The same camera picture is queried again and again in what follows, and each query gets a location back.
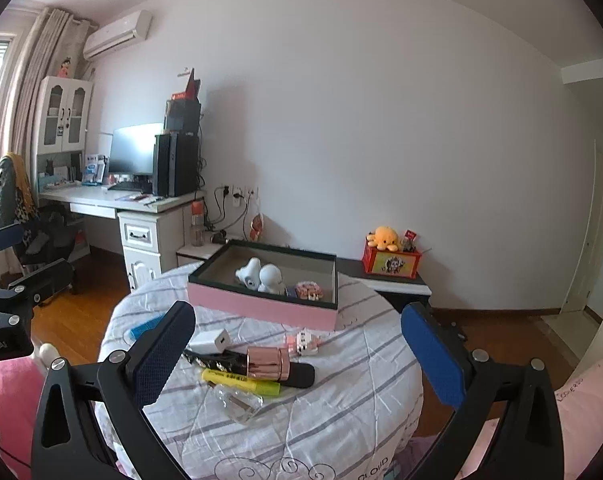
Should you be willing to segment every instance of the computer monitor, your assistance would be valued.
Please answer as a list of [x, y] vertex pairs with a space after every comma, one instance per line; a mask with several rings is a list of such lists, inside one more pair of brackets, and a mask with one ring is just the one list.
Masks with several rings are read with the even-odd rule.
[[140, 124], [115, 130], [112, 134], [108, 172], [152, 176], [155, 136], [163, 130], [163, 123]]

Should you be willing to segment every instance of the rose gold cap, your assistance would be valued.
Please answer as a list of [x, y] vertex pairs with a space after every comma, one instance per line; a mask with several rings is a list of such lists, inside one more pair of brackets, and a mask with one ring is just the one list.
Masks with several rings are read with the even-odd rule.
[[246, 353], [248, 354], [248, 377], [285, 381], [290, 376], [290, 358], [287, 349], [249, 346]]

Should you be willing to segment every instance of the pink cushion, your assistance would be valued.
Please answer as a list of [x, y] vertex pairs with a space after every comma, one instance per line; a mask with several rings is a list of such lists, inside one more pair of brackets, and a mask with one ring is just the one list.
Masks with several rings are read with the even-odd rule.
[[[564, 478], [574, 480], [603, 444], [603, 359], [555, 392], [564, 439]], [[497, 428], [488, 420], [457, 478], [476, 471]]]
[[[0, 361], [0, 446], [28, 464], [43, 381], [29, 357]], [[1, 455], [19, 480], [30, 480], [27, 467]]]

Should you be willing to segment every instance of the orange octopus plush toy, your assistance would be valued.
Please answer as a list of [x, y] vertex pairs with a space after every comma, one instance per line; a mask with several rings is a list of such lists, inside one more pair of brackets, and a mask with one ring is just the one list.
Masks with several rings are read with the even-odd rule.
[[399, 250], [399, 236], [397, 232], [390, 227], [380, 226], [375, 229], [374, 233], [370, 233], [366, 236], [368, 245], [370, 247], [376, 247], [379, 251], [389, 250], [393, 253]]

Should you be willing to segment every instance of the round table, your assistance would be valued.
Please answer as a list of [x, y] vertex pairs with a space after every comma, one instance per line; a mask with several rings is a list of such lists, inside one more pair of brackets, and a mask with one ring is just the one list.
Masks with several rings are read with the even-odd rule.
[[[128, 349], [124, 333], [187, 301], [188, 275], [200, 264], [166, 272], [124, 298], [112, 313], [99, 361]], [[231, 349], [283, 346], [297, 327], [194, 306], [196, 330], [225, 328]], [[399, 314], [379, 294], [339, 275], [339, 316], [319, 354], [295, 358], [315, 367], [308, 389], [282, 388], [264, 398], [247, 424], [230, 420], [209, 397], [201, 368], [179, 359], [146, 417], [172, 455], [198, 480], [377, 480], [417, 428], [421, 368], [401, 335]], [[105, 407], [95, 412], [126, 474], [139, 478]]]

